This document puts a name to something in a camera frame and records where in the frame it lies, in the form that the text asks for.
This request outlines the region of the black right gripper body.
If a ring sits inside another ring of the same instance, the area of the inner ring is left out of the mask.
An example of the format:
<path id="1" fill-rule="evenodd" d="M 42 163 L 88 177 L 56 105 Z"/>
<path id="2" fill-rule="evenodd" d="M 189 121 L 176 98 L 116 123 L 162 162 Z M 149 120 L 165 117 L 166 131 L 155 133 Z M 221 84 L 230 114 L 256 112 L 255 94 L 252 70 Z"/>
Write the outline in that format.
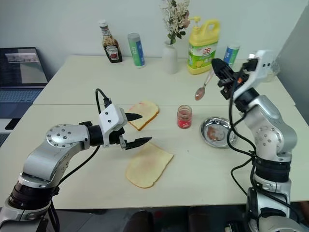
<path id="1" fill-rule="evenodd" d="M 231 79 L 224 79 L 219 80 L 218 87 L 222 87 L 221 94 L 225 97 L 226 100 L 230 99 L 232 88 L 234 86 L 234 83 L 236 82 L 236 86 L 234 88 L 235 92 L 233 95 L 233 98 L 235 100 L 251 100 L 252 94 L 251 90 L 242 90 L 240 91 L 240 94 L 236 97 L 236 91 L 239 90 L 241 87 L 244 86 L 244 84 L 249 79 L 249 74 L 247 74 L 245 71 L 247 70 L 249 65 L 249 62 L 245 62 L 242 64 L 240 70 L 238 72 L 234 72 Z"/>

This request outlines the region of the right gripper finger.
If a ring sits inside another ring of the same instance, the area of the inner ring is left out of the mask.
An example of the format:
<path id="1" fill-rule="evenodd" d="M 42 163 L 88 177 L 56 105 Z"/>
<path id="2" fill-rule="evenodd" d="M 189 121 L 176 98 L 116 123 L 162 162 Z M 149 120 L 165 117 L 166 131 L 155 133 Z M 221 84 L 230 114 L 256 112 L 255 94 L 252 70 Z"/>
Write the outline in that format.
<path id="1" fill-rule="evenodd" d="M 231 79 L 232 78 L 232 69 L 229 66 L 224 66 L 224 67 L 214 67 L 213 68 L 216 76 L 220 79 L 220 80 L 224 80 L 224 79 Z"/>
<path id="2" fill-rule="evenodd" d="M 219 59 L 219 58 L 214 58 L 211 61 L 212 64 L 212 68 L 218 66 L 218 67 L 224 67 L 224 66 L 229 66 L 226 62 L 224 62 L 223 60 Z"/>

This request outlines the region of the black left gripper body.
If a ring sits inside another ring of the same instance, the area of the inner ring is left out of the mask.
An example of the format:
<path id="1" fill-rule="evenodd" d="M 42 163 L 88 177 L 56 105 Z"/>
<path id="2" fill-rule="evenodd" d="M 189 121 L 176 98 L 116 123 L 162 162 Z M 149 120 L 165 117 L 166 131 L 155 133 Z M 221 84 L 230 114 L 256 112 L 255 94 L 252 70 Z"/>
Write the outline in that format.
<path id="1" fill-rule="evenodd" d="M 110 145 L 120 145 L 122 149 L 126 149 L 126 140 L 123 138 L 124 133 L 125 133 L 124 128 L 121 128 L 117 131 L 113 131 L 109 135 L 109 144 Z"/>

